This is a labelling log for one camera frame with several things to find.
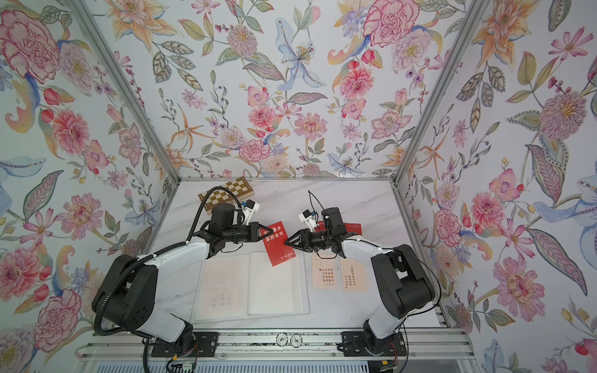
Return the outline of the white photo album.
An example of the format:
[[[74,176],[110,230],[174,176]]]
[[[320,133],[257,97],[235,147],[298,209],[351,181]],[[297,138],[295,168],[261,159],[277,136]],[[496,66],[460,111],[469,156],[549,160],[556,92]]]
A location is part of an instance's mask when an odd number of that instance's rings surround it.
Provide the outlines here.
[[[267,253],[254,252],[203,262],[191,321],[215,323],[308,313],[304,263],[292,258],[273,267]]]

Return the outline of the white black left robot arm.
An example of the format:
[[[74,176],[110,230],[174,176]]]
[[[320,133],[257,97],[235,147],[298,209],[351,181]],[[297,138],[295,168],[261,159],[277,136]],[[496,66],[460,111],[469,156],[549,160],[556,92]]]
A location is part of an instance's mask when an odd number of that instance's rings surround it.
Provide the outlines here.
[[[193,220],[185,240],[145,256],[119,256],[92,302],[94,333],[105,337],[128,332],[164,343],[175,353],[191,351],[196,344],[193,327],[157,306],[159,284],[191,264],[221,253],[229,242],[260,242],[271,236],[271,228],[252,219],[258,209],[253,200],[220,203],[203,225],[198,218]]]

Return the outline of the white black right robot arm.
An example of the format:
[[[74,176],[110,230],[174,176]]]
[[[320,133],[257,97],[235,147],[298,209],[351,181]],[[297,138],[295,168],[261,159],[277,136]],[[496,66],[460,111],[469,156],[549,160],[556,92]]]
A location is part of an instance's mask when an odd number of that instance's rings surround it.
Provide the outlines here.
[[[370,267],[381,300],[361,331],[341,334],[338,350],[345,357],[405,356],[406,336],[399,328],[409,315],[421,313],[436,297],[424,263],[407,244],[384,247],[350,232],[338,208],[324,209],[322,215],[323,229],[318,231],[314,211],[299,214],[299,220],[307,227],[289,236],[285,245],[306,253],[330,249],[341,258]]]

